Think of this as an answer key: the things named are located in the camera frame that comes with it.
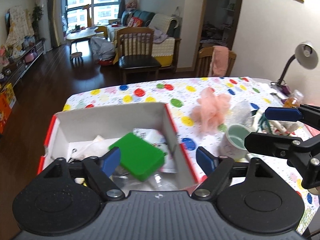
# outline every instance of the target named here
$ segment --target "window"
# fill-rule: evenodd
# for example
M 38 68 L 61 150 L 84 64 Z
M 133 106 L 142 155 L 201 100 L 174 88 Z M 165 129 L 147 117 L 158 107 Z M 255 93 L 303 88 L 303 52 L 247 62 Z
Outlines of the window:
M 86 4 L 90 4 L 89 12 L 94 24 L 108 24 L 108 20 L 118 17 L 119 0 L 65 0 L 66 10 L 63 13 L 69 29 L 74 29 L 75 25 L 87 27 L 87 13 L 82 10 Z

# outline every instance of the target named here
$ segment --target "white box with red edge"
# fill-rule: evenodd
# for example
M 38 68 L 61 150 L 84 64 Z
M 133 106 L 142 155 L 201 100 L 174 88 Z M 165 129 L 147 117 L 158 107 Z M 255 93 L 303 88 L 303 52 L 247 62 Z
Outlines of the white box with red edge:
M 40 173 L 58 157 L 68 160 L 74 145 L 90 143 L 97 135 L 105 139 L 121 138 L 134 128 L 157 129 L 166 138 L 176 163 L 175 181 L 179 189 L 192 192 L 197 178 L 177 130 L 164 103 L 135 103 L 98 106 L 56 113 L 51 120 L 44 142 L 45 155 L 41 157 Z

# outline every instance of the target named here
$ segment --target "gray ribbed panel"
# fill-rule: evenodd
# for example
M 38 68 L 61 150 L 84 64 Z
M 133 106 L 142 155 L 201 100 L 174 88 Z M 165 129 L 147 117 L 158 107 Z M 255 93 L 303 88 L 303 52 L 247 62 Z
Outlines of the gray ribbed panel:
M 133 191 L 108 203 L 89 226 L 65 236 L 21 232 L 16 240 L 302 240 L 292 231 L 280 236 L 255 236 L 222 220 L 208 202 L 193 200 L 186 191 Z

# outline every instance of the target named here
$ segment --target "plastic bottle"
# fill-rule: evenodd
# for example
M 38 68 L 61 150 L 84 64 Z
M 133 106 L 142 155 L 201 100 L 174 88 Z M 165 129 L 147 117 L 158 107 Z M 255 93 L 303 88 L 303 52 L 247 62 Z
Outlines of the plastic bottle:
M 300 91 L 295 90 L 289 96 L 289 98 L 284 102 L 283 107 L 294 107 L 294 106 L 298 107 L 302 103 L 302 100 L 303 100 L 303 94 Z

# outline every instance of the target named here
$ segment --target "pillow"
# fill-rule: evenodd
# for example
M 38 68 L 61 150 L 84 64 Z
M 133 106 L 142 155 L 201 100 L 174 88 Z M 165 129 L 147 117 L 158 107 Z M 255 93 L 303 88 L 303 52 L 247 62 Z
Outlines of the pillow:
M 125 21 L 127 20 L 128 12 L 124 11 L 121 17 L 121 25 L 125 26 Z
M 135 18 L 134 22 L 133 22 L 133 27 L 141 27 L 143 24 L 143 21 L 139 18 Z
M 132 13 L 132 12 L 129 12 L 129 13 L 128 13 L 128 16 L 127 16 L 127 20 L 125 21 L 125 25 L 126 25 L 126 26 L 129 24 L 132 16 L 133 16 L 133 13 Z
M 134 20 L 135 19 L 138 19 L 138 18 L 136 18 L 136 17 L 131 17 L 131 19 L 130 19 L 130 21 L 129 21 L 129 23 L 128 23 L 128 27 L 133 27 L 133 23 L 134 23 Z

